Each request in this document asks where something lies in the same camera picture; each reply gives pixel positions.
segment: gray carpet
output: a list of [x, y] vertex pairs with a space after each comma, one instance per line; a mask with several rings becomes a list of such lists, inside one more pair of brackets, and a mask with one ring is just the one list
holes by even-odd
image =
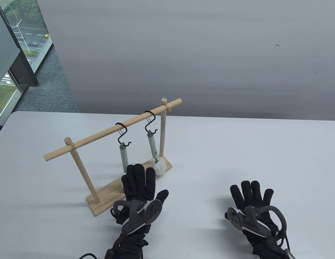
[[79, 112], [53, 46], [36, 76], [38, 87], [29, 87], [14, 111]]

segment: black metal hook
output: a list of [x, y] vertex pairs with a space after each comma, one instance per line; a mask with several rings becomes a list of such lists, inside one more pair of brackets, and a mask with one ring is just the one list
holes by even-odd
[[[118, 140], [118, 143], [119, 144], [122, 144], [122, 142], [120, 142], [120, 138], [121, 137], [123, 137], [124, 135], [125, 135], [125, 133], [127, 133], [128, 132], [128, 129], [127, 129], [127, 127], [124, 125], [124, 124], [122, 124], [122, 123], [120, 123], [120, 122], [117, 122], [116, 123], [116, 125], [121, 125], [121, 126], [123, 126], [124, 128], [125, 128], [125, 132], [123, 133], [123, 131], [122, 130], [120, 130], [120, 132], [122, 133], [120, 133], [121, 135], [119, 136], [119, 138], [117, 139]], [[126, 145], [124, 142], [123, 142], [123, 146], [129, 146], [129, 144], [130, 144], [131, 142], [128, 142], [128, 144]]]
[[145, 126], [145, 130], [147, 131], [147, 132], [149, 132], [148, 130], [147, 130], [147, 126], [149, 125], [149, 124], [151, 124], [152, 122], [154, 122], [155, 121], [155, 114], [153, 113], [153, 112], [151, 112], [151, 111], [145, 111], [145, 113], [150, 113], [151, 115], [153, 115], [154, 116], [154, 119], [153, 120], [148, 120], [148, 118], [146, 119], [147, 121], [148, 121], [148, 124]]

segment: gray wall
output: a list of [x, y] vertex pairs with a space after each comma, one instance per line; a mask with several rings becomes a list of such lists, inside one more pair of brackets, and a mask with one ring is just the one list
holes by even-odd
[[20, 50], [17, 48], [0, 15], [0, 82], [19, 53]]
[[38, 3], [80, 112], [335, 120], [335, 0]]

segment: glove thumb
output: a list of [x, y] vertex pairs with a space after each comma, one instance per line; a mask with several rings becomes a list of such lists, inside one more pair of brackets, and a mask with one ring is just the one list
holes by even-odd
[[158, 192], [157, 197], [155, 199], [160, 200], [162, 204], [164, 204], [164, 201], [166, 200], [168, 196], [168, 190], [163, 190], [161, 192]]

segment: wooden stand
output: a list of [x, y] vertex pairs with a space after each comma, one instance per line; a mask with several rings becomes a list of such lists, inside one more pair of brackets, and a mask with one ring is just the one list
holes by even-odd
[[[180, 105], [182, 103], [181, 99], [174, 100], [170, 103], [167, 103], [167, 99], [163, 98], [161, 99], [162, 105], [158, 108], [155, 108], [151, 110], [155, 115], [161, 113], [161, 125], [160, 125], [160, 155], [159, 157], [163, 157], [166, 161], [166, 171], [170, 170], [172, 168], [171, 163], [164, 157], [164, 148], [165, 148], [165, 128], [166, 128], [166, 111], [171, 111], [171, 108]], [[133, 125], [137, 122], [140, 122], [142, 120], [145, 120], [146, 118], [149, 118], [153, 116], [150, 113], [143, 113], [139, 116], [133, 117], [130, 120], [127, 120], [123, 122], [123, 124], [128, 127], [130, 125]], [[54, 158], [57, 158], [63, 154], [66, 154], [70, 152], [72, 158], [74, 159], [77, 167], [79, 168], [81, 175], [83, 179], [85, 180], [88, 189], [91, 192], [91, 195], [86, 197], [86, 201], [88, 202], [89, 206], [91, 207], [93, 213], [95, 216], [100, 215], [104, 211], [108, 210], [113, 206], [113, 203], [118, 200], [123, 200], [125, 198], [123, 189], [120, 185], [120, 178], [113, 181], [112, 183], [109, 183], [108, 185], [104, 186], [103, 188], [96, 191], [94, 189], [94, 186], [91, 182], [91, 179], [89, 178], [87, 171], [81, 161], [81, 158], [79, 157], [79, 154], [77, 153], [76, 149], [80, 148], [82, 146], [85, 146], [91, 142], [94, 142], [98, 139], [101, 139], [102, 137], [108, 136], [116, 131], [119, 131], [123, 129], [124, 127], [121, 125], [115, 125], [111, 128], [108, 128], [106, 130], [103, 130], [99, 133], [96, 133], [92, 136], [86, 137], [80, 141], [77, 141], [75, 143], [72, 142], [71, 138], [67, 137], [65, 138], [65, 144], [67, 145], [64, 148], [60, 148], [56, 151], [53, 151], [49, 154], [44, 155], [44, 158], [46, 161], [52, 160]], [[152, 160], [150, 159], [147, 162], [143, 163], [143, 166], [145, 169], [152, 166]]]

